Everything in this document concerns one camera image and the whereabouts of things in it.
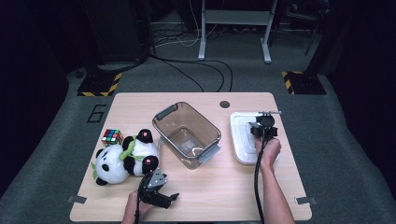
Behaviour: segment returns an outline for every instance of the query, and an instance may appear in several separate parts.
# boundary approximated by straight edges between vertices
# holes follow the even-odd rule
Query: stuffed panda
[[[119,184],[129,175],[143,176],[159,166],[160,151],[154,145],[151,131],[143,129],[127,136],[121,145],[112,145],[96,153],[96,184]]]
[[[126,148],[124,153],[128,151],[127,145],[133,146],[132,153],[128,152],[124,159],[124,168],[129,174],[143,176],[157,169],[160,164],[160,151],[154,145],[149,129],[141,130],[135,138],[126,137],[122,143],[122,147]]]
[[[112,145],[105,149],[100,149],[96,153],[95,172],[97,185],[119,184],[129,176],[128,171],[124,168],[124,161],[120,160],[120,154],[123,151],[121,145]]]

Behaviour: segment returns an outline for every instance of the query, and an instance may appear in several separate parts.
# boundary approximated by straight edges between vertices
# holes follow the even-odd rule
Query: gray carpet
[[[326,95],[289,95],[281,76],[283,70],[302,71],[308,56],[308,38],[280,32],[270,48],[273,62],[264,64],[257,34],[221,35],[209,40],[208,60],[220,60],[233,70],[232,91],[268,91],[282,110],[281,116],[291,149],[312,206],[306,223],[396,223],[396,203],[378,169],[367,159],[347,129],[337,96],[325,76],[319,75]],[[167,59],[196,60],[198,43],[191,47],[169,44],[156,48]],[[227,67],[220,91],[228,91],[231,76]],[[194,64],[172,63],[196,80],[204,91],[216,91],[221,76],[215,70]],[[0,223],[71,223],[72,204],[65,200],[78,193],[82,177],[102,130],[114,95],[77,96],[82,81],[67,76],[69,92],[56,119],[0,201]],[[201,91],[175,68],[148,58],[123,73],[118,92]],[[96,105],[104,112],[98,123],[87,123]]]

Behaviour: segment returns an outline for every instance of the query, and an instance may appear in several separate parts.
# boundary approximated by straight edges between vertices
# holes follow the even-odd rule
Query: forearm
[[[263,211],[265,223],[295,223],[290,211],[288,202],[278,185],[275,172],[269,166],[265,168],[262,165],[262,183],[263,183]]]
[[[125,205],[124,216],[122,218],[122,224],[134,224],[135,213],[136,213],[136,201],[137,201],[137,193],[132,192],[129,194],[128,202]],[[154,207],[152,204],[148,203],[139,203],[139,221],[149,212],[151,208]]]

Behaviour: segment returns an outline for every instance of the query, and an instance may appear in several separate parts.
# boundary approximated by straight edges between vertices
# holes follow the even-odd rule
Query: transparent container
[[[153,118],[152,125],[189,169],[197,168],[220,150],[219,129],[185,102],[165,108]]]

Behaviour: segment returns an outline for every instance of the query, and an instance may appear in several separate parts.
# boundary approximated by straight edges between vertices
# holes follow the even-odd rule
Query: small circular hole
[[[222,108],[228,108],[228,107],[230,107],[230,103],[228,101],[221,101],[220,106]]]

